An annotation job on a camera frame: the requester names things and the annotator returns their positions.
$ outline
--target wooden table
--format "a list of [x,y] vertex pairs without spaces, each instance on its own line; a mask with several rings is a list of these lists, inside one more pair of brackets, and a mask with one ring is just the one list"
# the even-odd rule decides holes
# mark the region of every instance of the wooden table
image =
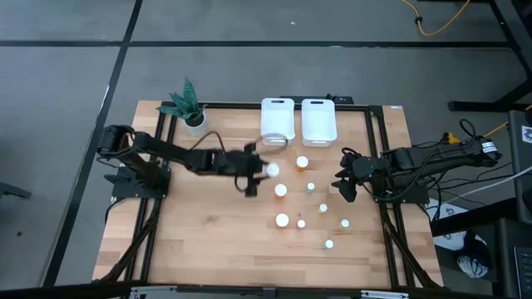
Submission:
[[[160,101],[140,101],[133,127],[155,133]],[[410,138],[401,107],[384,106],[391,148],[409,146]],[[239,148],[260,133],[260,110],[208,109],[210,127],[217,130],[228,149]],[[166,136],[169,121],[162,136]],[[380,146],[377,120],[373,121]],[[301,143],[301,114],[295,112],[296,138],[284,152],[263,156],[279,163],[281,174],[259,185],[259,196],[247,199],[236,191],[233,180],[198,177],[178,164],[170,164],[173,174],[170,191],[162,203],[152,255],[149,282],[218,286],[341,287],[387,289],[390,280],[383,245],[378,206],[362,188],[354,203],[347,203],[332,188],[333,175],[340,170],[340,149],[352,147],[370,155],[363,113],[337,111],[338,138],[329,148],[309,148]],[[210,136],[200,147],[219,147]],[[190,147],[197,138],[189,135],[178,121],[174,143]],[[299,173],[295,160],[309,158],[308,170]],[[306,184],[316,189],[306,194]],[[283,200],[273,198],[275,184],[288,187]],[[96,261],[94,278],[103,277],[131,243],[139,199],[116,205],[109,214]],[[318,214],[318,205],[329,210]],[[409,247],[429,273],[442,284],[431,229],[426,215],[415,205],[403,204],[402,212]],[[290,217],[288,228],[275,225],[278,213]],[[297,230],[302,218],[307,226]],[[341,219],[351,222],[338,228]],[[326,239],[334,248],[323,249]],[[135,275],[140,273],[144,250],[139,251]],[[401,254],[396,249],[397,270],[404,285]]]

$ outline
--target concrete floor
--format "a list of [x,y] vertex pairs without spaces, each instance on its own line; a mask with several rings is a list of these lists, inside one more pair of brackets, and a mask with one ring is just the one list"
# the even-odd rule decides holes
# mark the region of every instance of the concrete floor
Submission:
[[[428,32],[460,6],[414,3]],[[532,53],[515,11],[507,2],[498,3],[524,41],[524,52]],[[2,1],[0,40],[121,40],[133,5],[133,0]],[[425,41],[413,19],[399,0],[145,0],[133,40]],[[431,40],[503,39],[489,6],[474,3]],[[0,181],[33,190],[31,200],[0,201],[0,289],[39,282],[117,52],[114,47],[0,47]],[[353,96],[361,104],[403,105],[414,143],[437,140],[447,130],[463,135],[461,118],[471,120],[480,134],[493,129],[505,114],[450,112],[446,102],[496,100],[525,79],[515,55],[506,50],[130,48],[106,123],[130,124],[138,100],[168,100],[185,76],[202,100],[331,93]],[[501,163],[510,161],[507,134],[494,141],[505,155]],[[103,174],[111,171],[93,166],[59,284],[91,279],[111,194]],[[480,171],[457,169],[448,178],[470,178]],[[493,203],[511,196],[513,187],[506,184],[470,199]],[[446,273],[444,281],[453,284],[453,274]],[[472,280],[461,282],[474,286]]]

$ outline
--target white bin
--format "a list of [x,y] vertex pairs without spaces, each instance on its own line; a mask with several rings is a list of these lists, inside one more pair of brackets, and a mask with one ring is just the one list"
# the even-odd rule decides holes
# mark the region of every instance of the white bin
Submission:
[[332,100],[303,100],[301,118],[303,145],[327,147],[336,140],[336,115]]
[[260,106],[260,134],[264,145],[284,146],[283,136],[289,145],[292,143],[296,136],[292,99],[263,99]]

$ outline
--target potted plant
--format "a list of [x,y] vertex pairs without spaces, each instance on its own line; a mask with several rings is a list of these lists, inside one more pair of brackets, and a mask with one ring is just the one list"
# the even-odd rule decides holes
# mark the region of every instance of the potted plant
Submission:
[[174,106],[161,106],[157,110],[181,118],[187,131],[193,136],[200,136],[207,133],[209,126],[204,107],[198,104],[198,97],[196,96],[194,87],[187,78],[185,78],[183,96],[174,92],[170,93],[170,98],[174,102]]

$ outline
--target white pot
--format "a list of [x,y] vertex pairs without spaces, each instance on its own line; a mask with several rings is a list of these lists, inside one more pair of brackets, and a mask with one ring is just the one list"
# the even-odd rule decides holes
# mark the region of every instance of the white pot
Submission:
[[207,122],[207,115],[205,114],[205,110],[203,110],[203,122],[201,123],[201,125],[192,127],[187,125],[185,120],[183,120],[183,124],[185,124],[186,130],[189,131],[189,133],[193,136],[203,136],[209,131],[209,123]]

